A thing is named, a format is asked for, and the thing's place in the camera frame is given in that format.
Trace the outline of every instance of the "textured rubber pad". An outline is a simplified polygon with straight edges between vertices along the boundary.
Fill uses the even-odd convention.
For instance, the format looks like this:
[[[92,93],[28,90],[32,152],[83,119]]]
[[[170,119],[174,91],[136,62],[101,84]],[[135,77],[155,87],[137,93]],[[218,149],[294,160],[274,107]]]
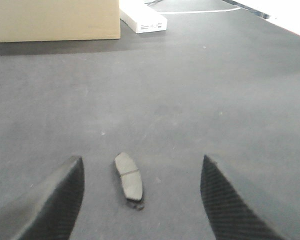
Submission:
[[[82,158],[73,156],[40,185],[0,208],[0,240],[68,240],[84,188]]]
[[[200,191],[217,240],[284,240],[244,203],[208,156],[203,160]]]

